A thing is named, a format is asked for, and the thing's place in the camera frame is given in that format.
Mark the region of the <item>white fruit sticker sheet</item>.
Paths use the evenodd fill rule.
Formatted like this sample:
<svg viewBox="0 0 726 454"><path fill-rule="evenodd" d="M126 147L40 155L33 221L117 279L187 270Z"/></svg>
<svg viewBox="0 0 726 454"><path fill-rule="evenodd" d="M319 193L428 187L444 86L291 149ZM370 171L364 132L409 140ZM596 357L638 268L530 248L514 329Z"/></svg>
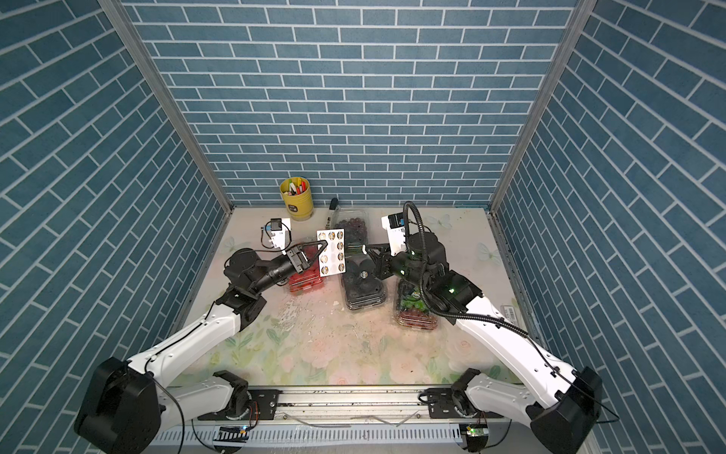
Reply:
<svg viewBox="0 0 726 454"><path fill-rule="evenodd" d="M324 241L318 256L321 278L346 272L345 231L343 229L319 230L317 240Z"/></svg>

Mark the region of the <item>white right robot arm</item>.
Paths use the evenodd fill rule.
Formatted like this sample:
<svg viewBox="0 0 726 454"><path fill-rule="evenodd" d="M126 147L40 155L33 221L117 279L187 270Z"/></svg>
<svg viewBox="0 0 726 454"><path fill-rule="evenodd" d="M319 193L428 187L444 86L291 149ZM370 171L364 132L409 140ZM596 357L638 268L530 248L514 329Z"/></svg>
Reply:
<svg viewBox="0 0 726 454"><path fill-rule="evenodd" d="M576 369L556 358L510 322L470 279L452 270L444 246L431 232L410 236L404 250L389 244L362 248L380 279L396 276L419 292L431 313L483 344L519 379L510 384L467 369L445 392L427 397L433 409L463 417L487 412L529 427L551 453L576 453L608 408L603 385L590 367Z"/></svg>

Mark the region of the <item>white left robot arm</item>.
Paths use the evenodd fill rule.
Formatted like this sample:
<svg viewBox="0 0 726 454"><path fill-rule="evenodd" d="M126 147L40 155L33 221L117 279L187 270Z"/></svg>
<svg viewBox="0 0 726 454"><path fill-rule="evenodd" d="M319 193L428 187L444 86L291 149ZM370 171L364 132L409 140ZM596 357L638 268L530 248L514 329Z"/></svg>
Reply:
<svg viewBox="0 0 726 454"><path fill-rule="evenodd" d="M247 382L220 371L177 390L170 384L218 344L251 325L266 304L264 291L317 263L325 239L292 245L270 260L243 248L224 265L228 288L208 312L187 327L129 359L111 358L94 370L74 431L105 453L141 453L161 431L204 414L237 416L247 407Z"/></svg>

